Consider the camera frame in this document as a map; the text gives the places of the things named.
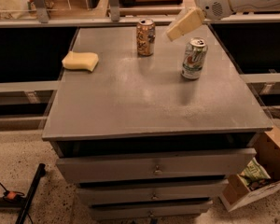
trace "gray cabinet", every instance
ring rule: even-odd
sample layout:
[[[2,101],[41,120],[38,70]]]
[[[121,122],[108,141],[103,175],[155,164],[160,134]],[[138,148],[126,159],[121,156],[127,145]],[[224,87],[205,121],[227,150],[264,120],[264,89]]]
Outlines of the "gray cabinet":
[[[95,52],[93,73],[64,71],[43,139],[93,219],[206,212],[212,198],[272,128],[250,89],[203,26],[138,57],[135,27],[81,29],[75,52]],[[209,45],[199,79],[180,75],[192,36]]]

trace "terrazzo floor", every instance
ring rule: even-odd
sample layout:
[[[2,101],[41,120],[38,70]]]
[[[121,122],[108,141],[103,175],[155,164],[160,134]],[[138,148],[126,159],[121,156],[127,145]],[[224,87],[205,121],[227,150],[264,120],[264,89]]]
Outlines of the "terrazzo floor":
[[[280,119],[274,119],[280,128]],[[41,130],[4,131],[0,129],[0,181],[10,190],[27,193],[39,163],[46,164],[29,214],[33,223],[95,224],[89,210],[80,203],[75,186],[65,182],[55,166],[57,155]],[[4,190],[0,187],[0,197]],[[17,212],[0,210],[0,224],[15,223]],[[101,221],[103,224],[149,224],[151,219]],[[219,198],[214,206],[198,217],[160,217],[158,224],[277,223],[280,224],[280,190],[255,203],[227,212]]]

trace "aluminum can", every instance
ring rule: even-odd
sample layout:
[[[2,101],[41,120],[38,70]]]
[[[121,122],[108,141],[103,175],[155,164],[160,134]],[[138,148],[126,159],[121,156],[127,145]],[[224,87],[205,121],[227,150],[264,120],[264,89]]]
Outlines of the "aluminum can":
[[[185,58],[181,75],[189,79],[197,79],[203,70],[207,45],[202,38],[194,37],[186,45]]]
[[[154,51],[156,24],[152,19],[141,19],[137,23],[137,51],[141,56],[150,56]]]

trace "table top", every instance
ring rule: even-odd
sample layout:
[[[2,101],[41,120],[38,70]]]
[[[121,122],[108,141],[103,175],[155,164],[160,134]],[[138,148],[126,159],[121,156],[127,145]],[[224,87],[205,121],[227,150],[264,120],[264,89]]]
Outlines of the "table top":
[[[156,27],[154,54],[139,57],[135,27],[80,29],[73,51],[95,52],[92,73],[63,73],[43,139],[49,141],[270,130],[254,95],[206,25],[171,42]],[[209,46],[201,77],[181,76],[191,37]]]

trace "black metal stand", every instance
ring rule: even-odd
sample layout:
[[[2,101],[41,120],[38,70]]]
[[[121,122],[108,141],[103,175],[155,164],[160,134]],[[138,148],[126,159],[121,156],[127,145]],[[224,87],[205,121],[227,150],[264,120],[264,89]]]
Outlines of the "black metal stand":
[[[35,196],[35,192],[36,192],[39,180],[42,176],[44,176],[46,174],[45,166],[46,165],[43,163],[40,163],[38,165],[38,168],[35,173],[35,178],[32,181],[28,194],[26,195],[25,198],[22,198],[20,202],[9,203],[9,202],[4,201],[2,198],[0,198],[0,208],[1,209],[5,209],[5,208],[20,209],[16,224],[24,223],[24,220],[26,219],[26,216],[28,214],[28,210],[30,208],[31,202]]]

